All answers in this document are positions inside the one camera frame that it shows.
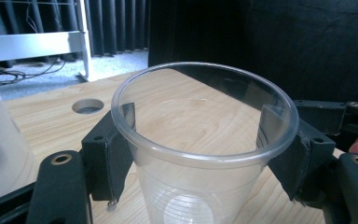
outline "black fabric backdrop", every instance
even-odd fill
[[[358,0],[154,0],[149,65],[202,61],[293,99],[358,101]]]
[[[0,35],[77,30],[74,0],[0,2]],[[147,0],[84,0],[91,56],[144,49],[148,43]]]

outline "cable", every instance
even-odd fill
[[[59,26],[59,30],[63,31],[62,28],[62,17],[61,17],[61,5],[58,4],[58,1],[55,0],[53,1],[55,4],[53,4],[53,8],[56,10],[56,15],[57,17],[54,18],[55,22],[57,23],[57,25]]]
[[[51,66],[49,68],[47,68],[45,71],[41,72],[41,73],[37,73],[37,74],[25,74],[22,71],[0,71],[0,76],[12,76],[14,77],[13,79],[10,80],[0,80],[0,86],[5,86],[5,85],[9,85],[9,84],[15,84],[18,82],[21,82],[23,80],[26,79],[30,79],[30,78],[34,78],[34,77],[40,77],[42,75],[45,74],[51,74],[51,73],[55,73],[60,71],[61,69],[63,69],[63,67],[66,64],[66,60],[63,61],[63,64],[61,65],[60,68],[54,70],[54,71],[49,71],[54,64],[56,64],[59,60],[59,57],[57,57],[56,61],[54,63],[51,64]]]
[[[34,30],[34,32],[37,34],[39,32],[37,32],[37,26],[34,23],[34,20],[31,18],[30,16],[30,5],[31,2],[29,0],[27,0],[28,6],[27,6],[27,11],[26,11],[26,17],[25,17],[25,21],[28,23],[28,25],[31,26],[31,28]]]

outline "metal shelf frame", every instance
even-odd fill
[[[26,3],[5,0],[0,0],[0,2]],[[80,72],[80,75],[87,81],[98,79],[93,76],[92,72],[90,39],[84,1],[76,0],[75,5],[78,21],[77,31],[0,35],[0,61],[81,52],[85,70]]]

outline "cup rim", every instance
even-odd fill
[[[264,83],[273,91],[277,92],[279,96],[282,97],[282,100],[287,105],[290,113],[289,125],[285,132],[272,144],[261,147],[255,148],[253,151],[242,152],[239,154],[230,154],[230,155],[201,155],[195,153],[188,153],[184,151],[180,151],[174,148],[165,147],[155,143],[132,129],[132,127],[126,122],[123,115],[120,113],[120,96],[125,88],[130,85],[133,80],[137,79],[138,77],[148,74],[150,72],[164,69],[164,68],[171,68],[173,66],[208,66],[214,67],[219,69],[226,69],[228,71],[241,73],[246,75],[250,78],[253,78],[259,82]],[[278,86],[274,83],[270,82],[269,80],[260,77],[254,73],[235,68],[232,66],[222,65],[218,63],[203,63],[203,62],[179,62],[179,63],[164,63],[159,64],[156,66],[152,66],[146,68],[139,73],[128,77],[124,80],[117,90],[114,93],[112,99],[112,108],[111,108],[111,115],[113,118],[113,122],[117,127],[118,131],[131,143],[136,145],[137,147],[142,146],[142,150],[146,153],[160,158],[165,161],[169,161],[176,164],[192,166],[192,167],[199,167],[199,168],[209,168],[209,169],[230,169],[242,166],[253,165],[256,163],[265,163],[278,156],[280,153],[285,151],[290,144],[293,142],[299,125],[299,116],[297,113],[296,106],[292,99]]]

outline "gray floor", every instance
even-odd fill
[[[93,72],[98,77],[112,77],[147,67],[147,50],[126,52],[114,57],[93,57]],[[59,69],[63,61],[59,61],[49,71]],[[20,71],[25,74],[39,74],[50,67],[51,63],[21,63],[7,71]],[[79,72],[84,70],[83,61],[66,62],[63,68],[55,73],[45,74],[20,81],[15,84],[0,86],[0,94],[4,101],[39,93],[51,91],[84,82]],[[12,76],[0,76],[0,81],[11,80]]]

